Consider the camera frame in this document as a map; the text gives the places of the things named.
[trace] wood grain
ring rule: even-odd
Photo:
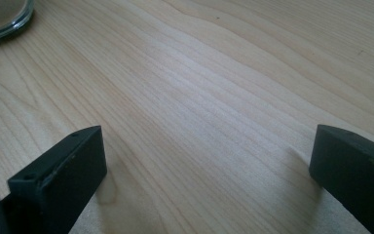
[[[309,177],[316,125],[374,140],[374,1],[37,0],[0,41],[0,197],[101,125],[71,233],[367,233]]]

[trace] black object edge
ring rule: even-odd
[[[106,173],[100,126],[67,136],[8,180],[0,233],[68,233]]]
[[[374,142],[318,125],[311,177],[374,233]]]

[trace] light wood surface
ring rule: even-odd
[[[374,1],[37,0],[0,42],[1,198],[102,126],[71,233],[367,233],[309,177],[317,124],[374,140]]]

